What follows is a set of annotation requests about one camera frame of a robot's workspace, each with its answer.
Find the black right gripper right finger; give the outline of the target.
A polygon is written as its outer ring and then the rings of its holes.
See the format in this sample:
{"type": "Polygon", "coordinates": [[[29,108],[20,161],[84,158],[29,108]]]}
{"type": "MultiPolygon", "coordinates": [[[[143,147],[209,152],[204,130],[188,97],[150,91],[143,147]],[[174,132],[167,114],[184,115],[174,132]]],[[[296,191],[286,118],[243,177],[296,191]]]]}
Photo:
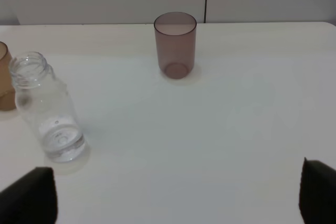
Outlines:
{"type": "Polygon", "coordinates": [[[304,160],[299,209],[304,223],[335,223],[335,169],[318,160],[304,160]]]}

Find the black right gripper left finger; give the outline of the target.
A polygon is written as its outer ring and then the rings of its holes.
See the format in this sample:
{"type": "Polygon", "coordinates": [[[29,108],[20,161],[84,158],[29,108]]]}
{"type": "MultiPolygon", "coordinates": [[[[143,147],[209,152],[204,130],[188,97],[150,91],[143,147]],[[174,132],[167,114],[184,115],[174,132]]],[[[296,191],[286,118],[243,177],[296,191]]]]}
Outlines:
{"type": "Polygon", "coordinates": [[[1,223],[56,223],[57,191],[51,167],[36,167],[1,191],[1,223]]]}

